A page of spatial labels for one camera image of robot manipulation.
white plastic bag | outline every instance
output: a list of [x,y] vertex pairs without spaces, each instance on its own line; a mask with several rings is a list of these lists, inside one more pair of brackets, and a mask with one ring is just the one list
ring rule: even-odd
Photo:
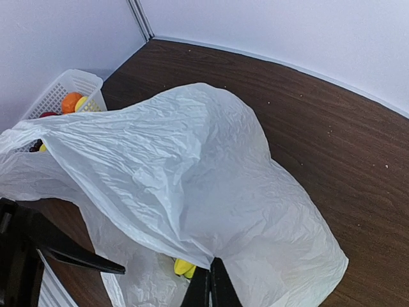
[[[180,303],[186,284],[161,254],[205,268],[221,257],[245,307],[317,306],[345,272],[307,193],[226,90],[193,84],[119,111],[23,121],[2,134],[0,154],[40,138],[47,153],[0,161],[0,193],[76,203],[96,251],[127,266],[103,274],[115,306]],[[155,255],[151,276],[138,272],[139,255]]]

white plastic basket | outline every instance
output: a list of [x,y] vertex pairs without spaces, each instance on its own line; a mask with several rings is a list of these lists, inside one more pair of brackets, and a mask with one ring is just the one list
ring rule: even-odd
[[[101,93],[103,80],[97,75],[82,70],[69,69],[63,72],[35,101],[30,110],[22,117],[23,120],[39,118],[44,112],[61,114],[61,102],[65,96],[73,91],[88,96],[87,101],[78,112],[106,111],[104,98]],[[20,152],[28,152],[35,143],[20,148]]]

brown wooden surface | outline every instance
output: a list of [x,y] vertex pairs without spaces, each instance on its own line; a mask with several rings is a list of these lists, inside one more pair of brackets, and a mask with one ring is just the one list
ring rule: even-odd
[[[157,40],[112,75],[103,93],[110,109],[120,109],[195,82],[226,88],[255,110],[272,158],[305,187],[350,259],[322,306],[409,306],[409,121],[280,65]],[[67,232],[82,223],[73,207],[49,210]],[[98,276],[85,282],[95,283],[91,289],[79,285],[82,272],[58,273],[80,307],[108,306],[100,304],[106,293]]]

red fruit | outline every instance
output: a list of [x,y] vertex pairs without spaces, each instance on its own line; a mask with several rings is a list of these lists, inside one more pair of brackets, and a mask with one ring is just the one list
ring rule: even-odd
[[47,116],[53,116],[53,115],[58,115],[58,114],[55,112],[44,112],[43,114],[40,115],[40,118],[47,117]]

yellow fruit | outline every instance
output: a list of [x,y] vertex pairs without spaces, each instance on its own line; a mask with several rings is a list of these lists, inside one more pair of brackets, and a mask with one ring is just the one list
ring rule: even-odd
[[196,266],[194,265],[189,271],[183,274],[187,279],[192,279]]
[[186,278],[192,278],[195,270],[196,266],[194,264],[190,264],[182,259],[176,259],[176,262],[174,263],[174,273],[177,275],[184,275]]
[[77,104],[75,105],[75,112],[77,112],[84,105],[87,99],[88,99],[87,96],[83,96],[78,100]]

